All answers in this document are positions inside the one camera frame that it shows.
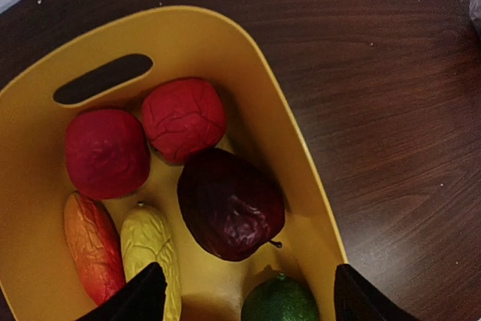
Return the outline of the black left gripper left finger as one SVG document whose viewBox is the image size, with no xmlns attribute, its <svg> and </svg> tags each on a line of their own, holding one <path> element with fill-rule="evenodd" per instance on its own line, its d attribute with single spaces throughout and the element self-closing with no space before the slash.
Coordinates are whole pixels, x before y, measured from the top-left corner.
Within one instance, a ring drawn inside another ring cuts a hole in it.
<svg viewBox="0 0 481 321">
<path fill-rule="evenodd" d="M 151 262 L 119 292 L 78 321 L 163 320 L 167 282 L 158 262 Z"/>
</svg>

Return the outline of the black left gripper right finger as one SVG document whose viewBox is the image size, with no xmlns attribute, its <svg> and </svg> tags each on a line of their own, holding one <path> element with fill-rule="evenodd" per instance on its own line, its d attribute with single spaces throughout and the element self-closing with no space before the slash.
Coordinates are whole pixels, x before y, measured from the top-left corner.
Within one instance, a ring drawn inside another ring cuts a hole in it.
<svg viewBox="0 0 481 321">
<path fill-rule="evenodd" d="M 334 309 L 337 321 L 418 321 L 382 294 L 350 264 L 337 266 Z"/>
</svg>

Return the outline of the dark red toy fruit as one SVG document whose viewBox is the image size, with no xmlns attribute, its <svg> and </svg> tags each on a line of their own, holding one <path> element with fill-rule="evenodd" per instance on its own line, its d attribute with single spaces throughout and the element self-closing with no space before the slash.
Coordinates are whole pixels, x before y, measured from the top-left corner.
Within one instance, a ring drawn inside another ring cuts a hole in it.
<svg viewBox="0 0 481 321">
<path fill-rule="evenodd" d="M 184 223 L 198 245 L 239 262 L 272 241 L 285 225 L 284 194 L 253 163 L 219 148 L 185 163 L 177 182 Z"/>
</svg>

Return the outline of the yellow toy banana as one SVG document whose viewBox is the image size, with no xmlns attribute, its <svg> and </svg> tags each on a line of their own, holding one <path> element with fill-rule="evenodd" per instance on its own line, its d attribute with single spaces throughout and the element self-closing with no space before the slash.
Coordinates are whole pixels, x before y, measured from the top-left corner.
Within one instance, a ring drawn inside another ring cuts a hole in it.
<svg viewBox="0 0 481 321">
<path fill-rule="evenodd" d="M 167 282 L 163 319 L 179 320 L 182 310 L 180 268 L 166 219 L 154 207 L 139 203 L 124 219 L 120 242 L 127 281 L 150 263 L 159 263 Z"/>
</svg>

